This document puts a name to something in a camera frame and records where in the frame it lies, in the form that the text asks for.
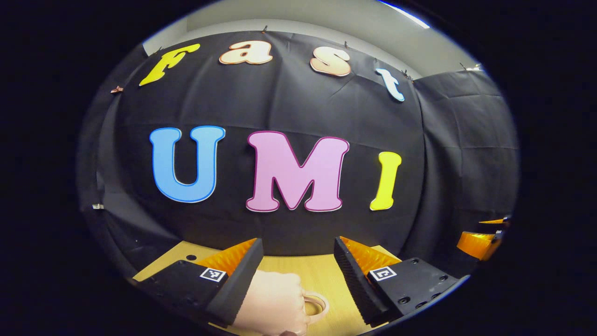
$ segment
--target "pink letter m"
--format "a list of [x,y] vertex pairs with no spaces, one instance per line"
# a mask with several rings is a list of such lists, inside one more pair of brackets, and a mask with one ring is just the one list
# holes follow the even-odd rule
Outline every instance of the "pink letter m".
[[253,197],[247,200],[247,209],[278,210],[280,202],[273,198],[274,181],[290,210],[297,208],[311,184],[312,196],[304,203],[307,210],[324,212],[342,207],[338,193],[342,160],[349,149],[346,140],[321,138],[302,166],[283,133],[255,132],[249,135],[248,142],[255,148],[256,163],[255,187]]

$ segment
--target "wooden table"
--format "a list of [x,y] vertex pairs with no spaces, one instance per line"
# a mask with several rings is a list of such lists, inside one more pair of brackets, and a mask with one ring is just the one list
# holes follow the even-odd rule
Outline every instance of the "wooden table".
[[[373,248],[396,258],[381,246]],[[180,242],[137,273],[133,279],[137,281],[147,279],[177,260],[186,260],[187,255],[194,255],[197,260],[202,260],[219,251],[188,242]],[[258,269],[298,274],[305,290],[318,292],[328,299],[330,302],[329,313],[319,322],[309,326],[308,336],[355,336],[373,329],[363,322],[334,255],[264,256]],[[309,315],[318,313],[319,309],[316,305],[306,303],[306,311]],[[233,327],[224,330],[241,336],[261,336],[256,332]]]

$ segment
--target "pink mug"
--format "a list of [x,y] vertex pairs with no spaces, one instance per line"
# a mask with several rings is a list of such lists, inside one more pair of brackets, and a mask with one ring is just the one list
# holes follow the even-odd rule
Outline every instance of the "pink mug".
[[[322,311],[307,315],[305,302],[320,305]],[[307,327],[321,320],[329,310],[328,300],[321,294],[305,291],[298,275],[257,270],[232,326],[265,336],[305,336]]]

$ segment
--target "yellow letter i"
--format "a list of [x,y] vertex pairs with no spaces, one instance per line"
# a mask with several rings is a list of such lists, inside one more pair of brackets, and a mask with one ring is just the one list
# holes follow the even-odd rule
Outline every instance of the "yellow letter i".
[[392,193],[396,182],[396,172],[402,163],[402,158],[394,152],[381,152],[379,162],[381,162],[379,188],[375,199],[369,205],[369,209],[373,211],[390,209],[394,204]]

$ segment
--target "blue letter u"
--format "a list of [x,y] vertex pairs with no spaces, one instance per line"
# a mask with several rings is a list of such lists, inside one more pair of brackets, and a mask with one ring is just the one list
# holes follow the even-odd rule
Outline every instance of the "blue letter u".
[[196,203],[208,198],[216,188],[216,148],[226,131],[217,126],[199,126],[190,131],[197,143],[197,180],[183,184],[174,173],[174,144],[182,132],[173,127],[157,129],[149,140],[153,144],[153,178],[158,189],[168,198]]

